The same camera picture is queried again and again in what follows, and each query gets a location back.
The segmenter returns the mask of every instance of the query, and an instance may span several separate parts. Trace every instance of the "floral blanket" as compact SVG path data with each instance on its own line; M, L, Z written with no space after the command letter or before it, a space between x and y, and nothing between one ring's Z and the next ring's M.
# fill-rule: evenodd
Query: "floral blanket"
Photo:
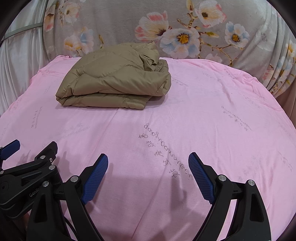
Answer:
M266 0L49 0L50 60L151 41L161 57L209 59L248 72L274 97L296 76L296 39Z

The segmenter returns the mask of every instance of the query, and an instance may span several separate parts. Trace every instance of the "round bolt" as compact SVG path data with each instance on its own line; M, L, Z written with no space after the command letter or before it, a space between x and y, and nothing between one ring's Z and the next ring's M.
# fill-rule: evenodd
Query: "round bolt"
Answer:
M224 175L220 175L218 178L222 182L226 181L226 177Z
M44 182L42 183L42 186L44 186L44 187L47 187L47 186L48 186L48 184L49 184L49 182L48 182L48 181L44 181Z
M73 177L70 178L70 181L73 182L73 183L74 182L77 182L78 181L78 177L77 176L73 176Z
M249 185L254 186L255 182L253 180L248 180Z

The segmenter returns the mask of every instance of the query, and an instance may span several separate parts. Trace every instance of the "pink fabric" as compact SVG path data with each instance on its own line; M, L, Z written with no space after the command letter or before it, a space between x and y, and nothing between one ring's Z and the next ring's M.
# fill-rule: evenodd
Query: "pink fabric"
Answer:
M256 182L272 240L279 237L296 212L296 130L256 78L209 60L166 58L172 87L144 110L62 107L55 93L78 59L58 56L42 68L0 118L0 145L21 143L4 168L56 141L54 164L66 181L105 153L108 170L86 205L104 239L192 240L210 209L188 168L196 152L218 174Z

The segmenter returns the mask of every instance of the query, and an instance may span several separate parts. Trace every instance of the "white curtain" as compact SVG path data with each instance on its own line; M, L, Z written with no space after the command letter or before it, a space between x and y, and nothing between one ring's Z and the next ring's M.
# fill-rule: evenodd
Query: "white curtain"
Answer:
M42 23L46 5L47 0L32 0L14 19L6 34ZM42 26L3 41L0 47L0 116L26 91L37 71L47 64Z

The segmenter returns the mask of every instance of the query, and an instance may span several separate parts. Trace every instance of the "blue gripper pad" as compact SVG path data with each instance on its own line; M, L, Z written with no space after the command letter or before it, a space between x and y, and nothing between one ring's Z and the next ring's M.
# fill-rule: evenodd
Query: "blue gripper pad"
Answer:
M0 160L6 160L20 149L20 142L14 140L8 145L4 146L1 150Z
M89 178L83 186L83 195L81 201L86 204L88 201L91 201L96 191L107 171L108 168L108 157L103 155L97 166L94 168L93 172L90 174Z
M208 200L210 204L213 204L216 199L214 195L214 186L192 153L189 155L188 164L192 175L196 180L198 187L200 188L203 198Z

